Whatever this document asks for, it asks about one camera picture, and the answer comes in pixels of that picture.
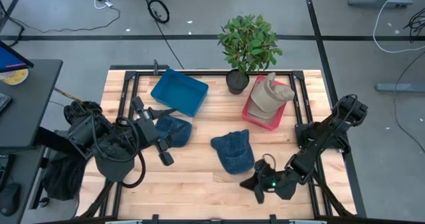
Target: blue plastic tray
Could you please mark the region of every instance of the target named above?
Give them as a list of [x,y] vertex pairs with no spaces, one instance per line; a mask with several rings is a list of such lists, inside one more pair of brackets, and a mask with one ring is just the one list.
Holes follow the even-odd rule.
[[207,92],[207,84],[169,68],[155,85],[151,95],[156,101],[193,117]]

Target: beige cap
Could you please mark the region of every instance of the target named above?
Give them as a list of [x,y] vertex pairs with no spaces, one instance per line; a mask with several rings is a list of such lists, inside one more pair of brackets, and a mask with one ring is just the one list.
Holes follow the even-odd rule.
[[276,73],[271,72],[267,78],[254,85],[251,93],[251,102],[248,105],[248,113],[261,119],[273,118],[284,102],[294,98],[293,90],[286,85],[274,85]]

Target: gray floor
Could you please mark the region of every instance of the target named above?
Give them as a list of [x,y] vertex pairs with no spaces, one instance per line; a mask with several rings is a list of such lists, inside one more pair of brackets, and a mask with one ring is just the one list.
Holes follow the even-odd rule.
[[[12,0],[3,0],[9,6]],[[305,0],[163,0],[171,20],[163,25],[167,35],[217,34],[228,18],[243,14],[263,14],[280,35],[312,35]],[[121,19],[110,27],[92,32],[48,33],[45,35],[158,35],[142,0],[112,0],[121,9]],[[407,35],[403,26],[421,10],[425,0],[414,0],[407,9],[385,10],[377,35]],[[367,35],[375,25],[378,10],[347,6],[347,0],[313,0],[322,35]],[[40,28],[95,27],[109,22],[115,11],[96,10],[93,0],[19,0],[12,16]],[[14,35],[17,28],[8,22],[1,35]],[[43,35],[27,29],[25,35]],[[228,68],[216,41],[169,41],[186,68]],[[276,68],[322,69],[315,41],[279,41],[284,55]],[[425,43],[380,42],[389,50],[419,47]],[[24,41],[15,49],[27,58],[59,58],[64,61],[57,86],[83,99],[99,102],[106,74],[112,64],[161,64],[179,68],[163,41]],[[369,106],[364,124],[349,131],[353,158],[368,217],[424,221],[425,156],[394,122],[391,93],[378,93],[378,82],[394,82],[419,52],[387,54],[370,41],[325,41],[335,87],[339,96],[359,95]],[[404,76],[404,82],[425,82],[425,57]],[[52,100],[69,100],[54,94]],[[425,97],[400,94],[397,98],[400,122],[425,143]],[[49,129],[65,129],[62,108],[49,104],[42,122]],[[56,202],[50,207],[28,211],[23,223],[70,217],[75,201]]]

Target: computer monitor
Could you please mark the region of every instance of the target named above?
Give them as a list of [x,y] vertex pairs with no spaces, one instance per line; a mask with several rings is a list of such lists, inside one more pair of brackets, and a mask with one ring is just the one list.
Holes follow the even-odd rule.
[[0,41],[0,73],[32,67],[31,62]]

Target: blue denim hat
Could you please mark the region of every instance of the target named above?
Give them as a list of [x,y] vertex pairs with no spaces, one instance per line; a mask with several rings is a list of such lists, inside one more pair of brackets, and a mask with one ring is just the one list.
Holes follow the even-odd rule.
[[192,133],[191,123],[181,120],[179,118],[164,116],[158,119],[156,128],[159,131],[161,138],[164,138],[170,132],[178,128],[180,125],[185,125],[185,127],[179,132],[177,132],[176,134],[173,134],[173,142],[171,145],[174,148],[181,148],[187,144],[187,142],[189,141],[189,138],[191,137],[191,133]]
[[217,151],[218,158],[228,173],[240,174],[254,167],[249,137],[249,130],[243,130],[211,140],[211,146]]

